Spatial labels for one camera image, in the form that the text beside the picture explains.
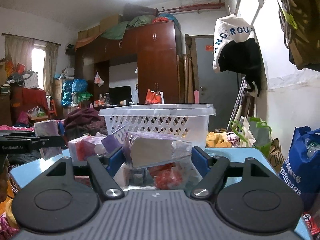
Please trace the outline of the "purple tissue box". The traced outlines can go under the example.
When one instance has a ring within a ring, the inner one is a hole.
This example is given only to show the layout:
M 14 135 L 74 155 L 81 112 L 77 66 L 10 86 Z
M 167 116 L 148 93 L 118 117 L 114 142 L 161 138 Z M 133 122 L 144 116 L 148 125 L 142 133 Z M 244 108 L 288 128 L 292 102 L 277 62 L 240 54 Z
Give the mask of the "purple tissue box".
M 123 146 L 126 138 L 125 126 L 117 129 L 112 134 L 105 137 L 101 143 L 106 149 L 107 153 L 111 153 L 117 148 Z

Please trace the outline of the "pink tissue pack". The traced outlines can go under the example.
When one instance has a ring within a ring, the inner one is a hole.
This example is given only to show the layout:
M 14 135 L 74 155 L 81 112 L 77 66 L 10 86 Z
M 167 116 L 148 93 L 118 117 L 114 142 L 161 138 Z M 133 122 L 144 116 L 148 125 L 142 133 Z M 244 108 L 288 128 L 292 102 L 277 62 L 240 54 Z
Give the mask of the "pink tissue pack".
M 84 135 L 68 142 L 68 149 L 73 161 L 86 161 L 93 155 L 105 155 L 106 148 L 102 140 L 106 136 L 98 133 L 97 135 Z

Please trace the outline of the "red snack bag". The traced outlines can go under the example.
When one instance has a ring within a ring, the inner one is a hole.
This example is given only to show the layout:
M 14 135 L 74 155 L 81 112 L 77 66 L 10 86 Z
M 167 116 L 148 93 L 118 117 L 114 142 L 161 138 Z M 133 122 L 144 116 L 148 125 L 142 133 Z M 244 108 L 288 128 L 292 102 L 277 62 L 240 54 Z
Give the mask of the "red snack bag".
M 183 183 L 181 169 L 175 163 L 148 168 L 155 187 L 160 190 L 170 190 Z

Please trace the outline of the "yellow orange blanket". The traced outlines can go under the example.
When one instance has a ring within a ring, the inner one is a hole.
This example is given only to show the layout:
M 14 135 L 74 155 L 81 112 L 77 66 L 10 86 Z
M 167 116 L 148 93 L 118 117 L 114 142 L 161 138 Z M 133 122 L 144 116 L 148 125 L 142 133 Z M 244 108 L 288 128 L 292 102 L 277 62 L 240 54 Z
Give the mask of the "yellow orange blanket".
M 232 144 L 227 138 L 227 133 L 208 132 L 206 148 L 231 148 Z

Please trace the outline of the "dark purple clothes pile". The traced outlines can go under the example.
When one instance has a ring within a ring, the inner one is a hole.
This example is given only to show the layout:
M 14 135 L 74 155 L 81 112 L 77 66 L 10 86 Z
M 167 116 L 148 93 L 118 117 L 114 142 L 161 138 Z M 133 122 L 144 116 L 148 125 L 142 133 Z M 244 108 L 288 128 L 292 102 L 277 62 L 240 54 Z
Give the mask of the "dark purple clothes pile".
M 92 108 L 76 109 L 64 120 L 65 137 L 67 141 L 83 135 L 108 135 L 105 118 Z

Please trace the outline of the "green and white bag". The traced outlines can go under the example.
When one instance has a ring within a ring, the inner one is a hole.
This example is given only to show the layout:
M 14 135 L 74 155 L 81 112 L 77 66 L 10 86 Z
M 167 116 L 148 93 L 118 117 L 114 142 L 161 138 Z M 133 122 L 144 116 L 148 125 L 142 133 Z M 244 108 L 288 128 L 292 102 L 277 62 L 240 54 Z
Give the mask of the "green and white bag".
M 240 147 L 258 149 L 268 157 L 272 145 L 272 129 L 260 118 L 242 118 L 242 122 L 231 121 L 231 129 L 239 138 Z

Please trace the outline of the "black television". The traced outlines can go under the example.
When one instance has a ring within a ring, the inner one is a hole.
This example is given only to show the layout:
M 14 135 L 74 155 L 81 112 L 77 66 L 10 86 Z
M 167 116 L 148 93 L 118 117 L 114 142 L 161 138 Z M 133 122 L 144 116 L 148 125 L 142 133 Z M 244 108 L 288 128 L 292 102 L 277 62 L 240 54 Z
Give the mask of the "black television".
M 120 86 L 109 89 L 110 103 L 119 105 L 121 101 L 130 102 L 132 98 L 131 86 Z

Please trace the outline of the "red white plastic bag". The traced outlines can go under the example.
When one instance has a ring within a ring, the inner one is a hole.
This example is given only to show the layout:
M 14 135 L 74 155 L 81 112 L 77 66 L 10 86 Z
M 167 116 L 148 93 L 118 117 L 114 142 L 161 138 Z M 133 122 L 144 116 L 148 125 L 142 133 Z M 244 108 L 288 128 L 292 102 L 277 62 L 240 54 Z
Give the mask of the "red white plastic bag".
M 146 105 L 159 105 L 164 103 L 163 92 L 148 89 L 145 98 Z

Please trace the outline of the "grey metal door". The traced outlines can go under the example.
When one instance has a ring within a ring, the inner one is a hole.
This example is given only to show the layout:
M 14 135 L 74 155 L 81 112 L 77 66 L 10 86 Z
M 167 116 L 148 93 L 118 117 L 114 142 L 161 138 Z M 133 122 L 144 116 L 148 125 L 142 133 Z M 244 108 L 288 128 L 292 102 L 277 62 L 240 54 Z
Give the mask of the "grey metal door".
M 213 70 L 213 42 L 211 35 L 194 38 L 200 103 L 212 104 L 215 108 L 215 115 L 209 117 L 210 132 L 228 126 L 239 85 L 235 72 L 216 73 Z

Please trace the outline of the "blue plastic bags stack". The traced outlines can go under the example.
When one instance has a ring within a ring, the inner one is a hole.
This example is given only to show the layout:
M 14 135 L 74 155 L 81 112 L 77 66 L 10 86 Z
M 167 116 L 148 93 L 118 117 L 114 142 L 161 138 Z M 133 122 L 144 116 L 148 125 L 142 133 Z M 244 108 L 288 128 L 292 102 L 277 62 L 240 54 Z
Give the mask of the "blue plastic bags stack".
M 62 85 L 62 107 L 71 106 L 73 93 L 84 93 L 87 91 L 87 81 L 85 79 L 65 80 Z

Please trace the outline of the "blue shopping bag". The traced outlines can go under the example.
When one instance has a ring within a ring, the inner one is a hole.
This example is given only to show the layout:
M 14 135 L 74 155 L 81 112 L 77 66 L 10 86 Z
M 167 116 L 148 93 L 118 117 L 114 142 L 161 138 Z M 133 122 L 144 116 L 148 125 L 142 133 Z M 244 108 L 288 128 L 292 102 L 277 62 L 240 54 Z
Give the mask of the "blue shopping bag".
M 319 194 L 319 129 L 295 128 L 279 177 L 300 196 L 304 211 L 310 211 Z

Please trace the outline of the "black hanging garment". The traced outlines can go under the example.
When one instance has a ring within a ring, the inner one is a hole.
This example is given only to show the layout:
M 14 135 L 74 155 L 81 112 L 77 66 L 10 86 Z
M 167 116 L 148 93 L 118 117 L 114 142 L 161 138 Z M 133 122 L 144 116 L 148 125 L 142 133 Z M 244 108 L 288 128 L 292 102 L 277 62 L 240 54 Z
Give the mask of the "black hanging garment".
M 261 90 L 261 70 L 262 59 L 259 44 L 254 38 L 249 38 L 244 42 L 231 41 L 221 50 L 217 59 L 220 71 L 226 70 L 243 74 L 250 89 L 248 92 Z

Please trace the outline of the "dark red wooden wardrobe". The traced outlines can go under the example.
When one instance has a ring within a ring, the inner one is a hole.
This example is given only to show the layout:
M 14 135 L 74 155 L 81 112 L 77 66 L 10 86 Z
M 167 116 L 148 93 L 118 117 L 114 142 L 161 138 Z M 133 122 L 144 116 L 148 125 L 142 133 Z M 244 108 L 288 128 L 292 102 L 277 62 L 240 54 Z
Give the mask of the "dark red wooden wardrobe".
M 139 103 L 158 88 L 165 103 L 182 103 L 184 77 L 181 31 L 174 21 L 156 22 L 125 31 L 122 40 L 97 37 L 75 52 L 75 77 L 88 82 L 98 98 L 109 89 L 109 67 L 137 63 Z

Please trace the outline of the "green cloth on wardrobe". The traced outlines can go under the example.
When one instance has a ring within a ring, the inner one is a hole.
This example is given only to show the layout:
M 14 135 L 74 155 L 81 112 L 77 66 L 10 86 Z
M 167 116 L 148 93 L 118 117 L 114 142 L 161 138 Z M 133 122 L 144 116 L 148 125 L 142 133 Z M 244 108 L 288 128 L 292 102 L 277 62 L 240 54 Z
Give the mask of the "green cloth on wardrobe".
M 149 25 L 155 18 L 156 17 L 154 15 L 136 16 L 131 21 L 124 21 L 110 29 L 107 29 L 100 34 L 100 37 L 108 40 L 122 40 L 127 30 Z

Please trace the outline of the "white tote bag blue letters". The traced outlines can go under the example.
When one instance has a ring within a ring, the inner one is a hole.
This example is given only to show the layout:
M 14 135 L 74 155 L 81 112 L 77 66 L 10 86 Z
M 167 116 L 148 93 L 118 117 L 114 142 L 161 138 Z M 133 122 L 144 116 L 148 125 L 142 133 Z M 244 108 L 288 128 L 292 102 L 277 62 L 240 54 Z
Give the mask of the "white tote bag blue letters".
M 216 73 L 222 72 L 222 67 L 218 63 L 218 60 L 222 55 L 222 49 L 227 44 L 232 41 L 236 43 L 245 42 L 249 38 L 256 39 L 255 30 L 243 18 L 235 14 L 218 18 L 214 29 L 213 70 Z

